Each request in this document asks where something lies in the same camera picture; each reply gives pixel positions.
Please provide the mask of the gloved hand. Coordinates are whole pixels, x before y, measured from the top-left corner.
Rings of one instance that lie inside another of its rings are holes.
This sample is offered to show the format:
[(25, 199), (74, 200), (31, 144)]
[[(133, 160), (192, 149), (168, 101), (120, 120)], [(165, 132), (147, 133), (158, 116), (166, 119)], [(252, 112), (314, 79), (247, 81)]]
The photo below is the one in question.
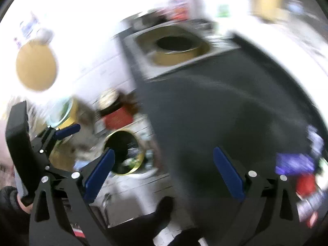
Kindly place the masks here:
[(17, 189), (13, 186), (6, 186), (1, 189), (1, 223), (30, 223), (30, 215), (19, 205), (17, 199)]

